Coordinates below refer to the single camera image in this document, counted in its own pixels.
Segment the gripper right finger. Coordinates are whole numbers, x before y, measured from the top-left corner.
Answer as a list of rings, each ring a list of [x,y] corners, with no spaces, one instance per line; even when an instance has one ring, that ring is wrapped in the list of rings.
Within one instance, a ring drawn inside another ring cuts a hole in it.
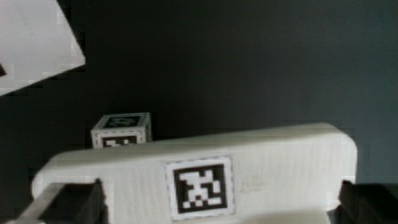
[[[343,181],[336,224],[398,224],[398,183]]]

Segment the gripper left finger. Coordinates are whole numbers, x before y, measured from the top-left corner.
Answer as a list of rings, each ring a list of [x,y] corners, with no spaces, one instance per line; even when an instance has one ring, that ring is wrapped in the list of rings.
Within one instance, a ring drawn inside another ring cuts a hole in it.
[[[11,224],[109,224],[101,181],[52,183]]]

